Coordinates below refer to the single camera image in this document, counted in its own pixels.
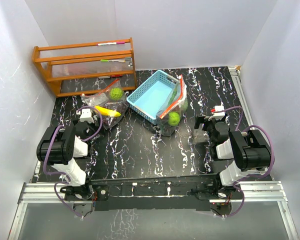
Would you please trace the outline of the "zip bag red seal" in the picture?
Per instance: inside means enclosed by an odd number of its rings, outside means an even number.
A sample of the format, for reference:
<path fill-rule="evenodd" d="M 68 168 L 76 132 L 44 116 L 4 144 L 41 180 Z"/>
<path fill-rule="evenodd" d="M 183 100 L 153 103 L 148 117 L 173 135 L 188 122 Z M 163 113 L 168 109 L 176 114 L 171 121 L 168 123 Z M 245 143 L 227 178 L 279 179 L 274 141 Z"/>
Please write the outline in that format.
<path fill-rule="evenodd" d="M 158 112 L 156 113 L 156 122 L 159 126 L 161 135 L 165 137 L 169 137 L 173 134 L 176 130 L 177 126 L 170 126 L 168 124 L 169 113 L 170 112 L 178 112 L 180 115 L 180 121 L 184 116 L 187 108 L 188 108 L 188 98 L 187 98 L 187 85 L 184 81 L 183 75 L 179 75 L 177 77 L 176 84 L 180 85 L 180 93 L 178 98 L 170 105 L 167 106 L 166 100 L 163 102 L 162 106 L 159 108 Z"/>

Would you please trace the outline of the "light blue plastic basket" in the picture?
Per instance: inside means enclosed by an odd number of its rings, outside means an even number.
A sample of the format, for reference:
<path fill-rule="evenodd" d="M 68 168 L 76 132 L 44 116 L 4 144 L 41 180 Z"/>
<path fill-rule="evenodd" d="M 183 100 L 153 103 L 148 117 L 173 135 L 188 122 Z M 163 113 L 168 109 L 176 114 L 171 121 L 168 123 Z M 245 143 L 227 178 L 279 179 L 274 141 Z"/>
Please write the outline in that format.
<path fill-rule="evenodd" d="M 173 77 L 162 70 L 157 70 L 127 97 L 127 101 L 131 109 L 156 125 L 157 113 L 161 107 L 169 102 L 173 93 L 176 93 L 167 108 L 175 107 L 185 99 L 185 94 L 182 92 L 185 89 L 181 75 Z"/>

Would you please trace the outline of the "green fake chili pepper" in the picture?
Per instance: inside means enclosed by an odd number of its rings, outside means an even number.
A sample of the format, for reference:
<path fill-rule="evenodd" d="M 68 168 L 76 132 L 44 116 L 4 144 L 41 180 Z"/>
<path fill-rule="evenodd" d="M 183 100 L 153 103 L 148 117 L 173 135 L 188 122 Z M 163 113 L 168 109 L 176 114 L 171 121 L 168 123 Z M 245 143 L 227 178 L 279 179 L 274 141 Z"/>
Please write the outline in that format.
<path fill-rule="evenodd" d="M 180 95 L 180 85 L 176 84 L 166 99 L 166 105 L 170 106 Z"/>

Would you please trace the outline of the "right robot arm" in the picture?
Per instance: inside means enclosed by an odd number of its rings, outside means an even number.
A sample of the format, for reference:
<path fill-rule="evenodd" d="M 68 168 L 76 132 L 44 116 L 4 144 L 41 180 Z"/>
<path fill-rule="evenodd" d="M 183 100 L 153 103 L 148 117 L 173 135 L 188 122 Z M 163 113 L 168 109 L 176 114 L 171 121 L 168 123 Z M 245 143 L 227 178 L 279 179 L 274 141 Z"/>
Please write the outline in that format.
<path fill-rule="evenodd" d="M 213 194 L 223 199 L 231 192 L 231 187 L 245 178 L 263 178 L 258 172 L 274 164 L 274 151 L 263 134 L 254 126 L 245 132 L 231 131 L 226 118 L 213 116 L 197 116 L 194 128 L 202 130 L 208 135 L 210 155 L 214 160 L 233 160 L 224 170 L 216 174 Z"/>

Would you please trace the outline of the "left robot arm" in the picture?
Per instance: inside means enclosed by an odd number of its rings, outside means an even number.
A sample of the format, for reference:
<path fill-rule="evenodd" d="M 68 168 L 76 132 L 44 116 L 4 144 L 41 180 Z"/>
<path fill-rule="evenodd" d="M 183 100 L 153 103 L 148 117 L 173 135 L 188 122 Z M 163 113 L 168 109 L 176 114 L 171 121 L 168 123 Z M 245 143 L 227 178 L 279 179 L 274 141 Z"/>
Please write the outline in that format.
<path fill-rule="evenodd" d="M 87 174 L 76 162 L 89 155 L 88 141 L 101 130 L 99 121 L 75 120 L 69 126 L 49 126 L 36 149 L 38 161 L 46 175 L 63 176 L 66 184 L 76 187 L 76 194 L 83 200 L 93 195 L 92 185 L 86 183 Z"/>

